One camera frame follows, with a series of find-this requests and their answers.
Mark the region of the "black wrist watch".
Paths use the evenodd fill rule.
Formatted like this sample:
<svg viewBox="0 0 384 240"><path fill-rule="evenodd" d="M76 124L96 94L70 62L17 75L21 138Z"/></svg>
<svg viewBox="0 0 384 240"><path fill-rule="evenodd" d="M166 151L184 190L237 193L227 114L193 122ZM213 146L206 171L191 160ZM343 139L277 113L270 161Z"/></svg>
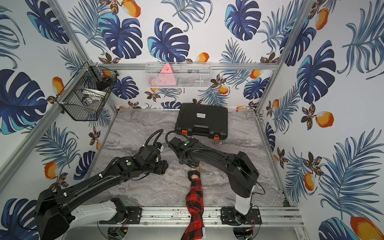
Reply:
<svg viewBox="0 0 384 240"><path fill-rule="evenodd" d="M192 170L192 171L188 172L188 179L189 179L189 181L192 181L192 180L195 180L195 179L200 179L200 178L201 178L201 174L200 174L199 171Z"/></svg>

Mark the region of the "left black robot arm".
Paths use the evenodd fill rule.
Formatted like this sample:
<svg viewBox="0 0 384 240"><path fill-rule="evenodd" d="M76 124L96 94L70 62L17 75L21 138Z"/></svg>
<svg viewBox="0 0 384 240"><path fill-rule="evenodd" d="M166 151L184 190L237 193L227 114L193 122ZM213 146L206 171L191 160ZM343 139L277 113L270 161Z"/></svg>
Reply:
<svg viewBox="0 0 384 240"><path fill-rule="evenodd" d="M55 240L80 220L74 213L81 204L109 188L127 181L139 181L150 174L165 174L168 163L161 159L161 150L156 141L162 129L149 136L133 156L115 157L99 174L63 190L46 189L39 194L35 206L35 223L42 240Z"/></svg>

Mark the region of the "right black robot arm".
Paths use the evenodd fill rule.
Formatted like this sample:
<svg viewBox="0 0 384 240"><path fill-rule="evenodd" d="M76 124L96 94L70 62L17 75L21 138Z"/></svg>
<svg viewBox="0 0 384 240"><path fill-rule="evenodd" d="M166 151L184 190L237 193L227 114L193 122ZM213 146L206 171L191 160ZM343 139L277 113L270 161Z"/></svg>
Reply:
<svg viewBox="0 0 384 240"><path fill-rule="evenodd" d="M236 194L233 207L222 207L221 221L223 225L261 225L261 211L254 209L252 198L259 185L259 171L248 155L244 152L237 154L225 153L206 146L196 138L184 136L184 140L174 137L168 140L172 131L166 134L168 147L176 154L179 163L197 167L201 162L224 172L229 180L232 191Z"/></svg>

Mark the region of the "red plaid sleeved forearm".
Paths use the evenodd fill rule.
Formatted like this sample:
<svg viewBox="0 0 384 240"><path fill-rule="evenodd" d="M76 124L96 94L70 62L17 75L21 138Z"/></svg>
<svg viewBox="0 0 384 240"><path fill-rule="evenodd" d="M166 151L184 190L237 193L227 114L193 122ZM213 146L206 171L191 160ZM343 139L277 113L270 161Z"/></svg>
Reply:
<svg viewBox="0 0 384 240"><path fill-rule="evenodd" d="M181 240L202 240L205 237L204 194L200 178L191 179L190 191L186 195L186 207L191 219Z"/></svg>

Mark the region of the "mannequin hand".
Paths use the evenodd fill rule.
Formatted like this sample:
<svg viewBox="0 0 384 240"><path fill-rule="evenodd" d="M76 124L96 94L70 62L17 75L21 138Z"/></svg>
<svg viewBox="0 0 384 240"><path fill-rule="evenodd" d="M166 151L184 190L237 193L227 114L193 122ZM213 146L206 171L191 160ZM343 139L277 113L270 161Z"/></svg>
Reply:
<svg viewBox="0 0 384 240"><path fill-rule="evenodd" d="M197 171L197 172L201 173L204 165L205 164L203 162L200 162L197 167L191 168L191 171Z"/></svg>

